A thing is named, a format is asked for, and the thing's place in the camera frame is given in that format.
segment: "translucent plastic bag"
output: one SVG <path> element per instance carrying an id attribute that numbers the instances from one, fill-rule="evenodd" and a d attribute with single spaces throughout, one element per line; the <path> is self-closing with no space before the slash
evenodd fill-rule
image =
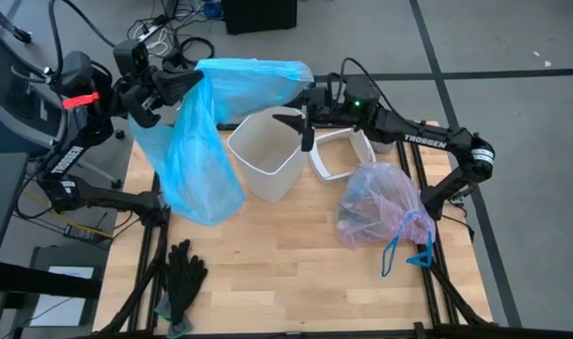
<path id="1" fill-rule="evenodd" d="M 207 59 L 203 79 L 184 97 L 174 127 L 130 128 L 158 173 L 171 211 L 213 226 L 236 213 L 245 194 L 216 124 L 292 101 L 313 80 L 300 61 Z"/>
<path id="2" fill-rule="evenodd" d="M 414 183 L 397 167 L 374 162 L 357 166 L 339 203 L 337 231 L 343 244 L 353 249 L 356 241 L 384 241 L 382 275 L 390 264 L 399 239 L 428 245 L 426 253 L 407 259 L 430 266 L 435 222 L 428 216 Z M 392 249 L 387 271 L 386 255 Z"/>

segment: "black glove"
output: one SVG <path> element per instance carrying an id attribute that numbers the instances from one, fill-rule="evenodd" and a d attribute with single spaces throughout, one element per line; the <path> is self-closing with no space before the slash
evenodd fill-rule
<path id="1" fill-rule="evenodd" d="M 188 260 L 190 240 L 184 240 L 178 246 L 171 246 L 167 267 L 167 293 L 171 305 L 171 323 L 177 326 L 182 322 L 183 312 L 190 307 L 199 293 L 202 281 L 208 270 L 198 256 Z"/>

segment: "wooden table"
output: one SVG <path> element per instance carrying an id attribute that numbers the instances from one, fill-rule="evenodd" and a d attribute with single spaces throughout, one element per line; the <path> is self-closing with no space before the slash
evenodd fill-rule
<path id="1" fill-rule="evenodd" d="M 230 133 L 221 134 L 225 140 Z M 421 152 L 428 184 L 435 185 L 451 171 L 448 156 L 424 147 Z M 357 163 L 348 140 L 323 144 L 320 154 L 327 168 L 337 172 Z M 409 149 L 407 154 L 416 180 Z M 247 194 L 242 210 L 216 227 L 177 215 L 170 221 L 169 243 L 192 239 L 191 252 L 209 268 L 187 311 L 195 333 L 406 330 L 417 321 L 431 326 L 421 270 L 405 262 L 416 253 L 412 243 L 400 243 L 390 275 L 382 278 L 386 242 L 361 244 L 355 251 L 339 242 L 335 211 L 345 183 L 323 184 L 307 164 L 286 196 L 270 204 L 247 190 L 230 157 Z M 399 164 L 396 150 L 377 158 Z M 135 144 L 124 191 L 150 190 L 152 176 L 151 166 Z M 464 219 L 460 210 L 448 204 L 443 214 Z M 125 218 L 120 214 L 117 223 Z M 468 230 L 445 218 L 438 228 L 452 283 L 478 315 L 490 320 Z M 143 231 L 134 226 L 113 243 L 94 330 L 110 321 L 134 286 Z M 433 280 L 441 319 L 447 321 L 440 285 Z M 140 326 L 145 324 L 148 297 L 147 293 L 142 301 Z M 167 322 L 160 319 L 156 332 L 167 333 Z"/>

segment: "gray floor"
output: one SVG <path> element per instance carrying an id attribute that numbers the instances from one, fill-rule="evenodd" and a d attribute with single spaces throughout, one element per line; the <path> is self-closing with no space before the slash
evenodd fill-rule
<path id="1" fill-rule="evenodd" d="M 113 41 L 123 40 L 135 19 L 151 13 L 150 0 L 75 3 Z M 0 0 L 3 11 L 11 5 Z M 546 61 L 548 69 L 573 68 L 573 0 L 420 0 L 420 5 L 444 72 L 539 70 L 546 69 Z M 80 49 L 117 73 L 110 49 L 66 6 L 56 6 L 64 53 Z M 7 37 L 12 46 L 33 62 L 55 65 L 47 1 L 23 1 L 14 22 L 33 32 L 35 43 L 23 46 Z M 347 56 L 371 73 L 430 72 L 407 0 L 309 0 L 299 3 L 296 29 L 228 36 L 222 23 L 205 23 L 183 33 L 210 39 L 218 57 L 300 59 L 316 74 L 337 71 Z M 192 53 L 202 56 L 204 50 Z M 447 123 L 434 82 L 380 86 L 410 119 Z M 460 124 L 480 131 L 497 151 L 494 176 L 481 188 L 523 325 L 573 330 L 573 76 L 456 80 L 447 87 Z M 175 109 L 162 112 L 165 121 L 174 119 Z M 117 126 L 126 128 L 124 121 Z M 87 158 L 120 177 L 130 144 L 111 139 Z M 83 210 L 73 218 L 95 222 L 101 213 Z M 471 209 L 470 224 L 478 230 Z M 13 220 L 0 259 L 26 264 L 33 247 L 68 242 Z M 505 324 L 480 233 L 475 248 L 493 315 Z M 8 318 L 0 336 L 8 332 Z M 24 337 L 46 334 L 27 330 Z"/>

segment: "white trash can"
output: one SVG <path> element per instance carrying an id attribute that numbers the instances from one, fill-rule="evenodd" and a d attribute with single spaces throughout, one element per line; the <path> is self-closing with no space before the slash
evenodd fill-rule
<path id="1" fill-rule="evenodd" d="M 228 138 L 228 148 L 248 188 L 259 198 L 275 203 L 301 175 L 305 160 L 301 136 L 272 114 L 302 115 L 293 108 L 272 107 L 248 116 Z"/>

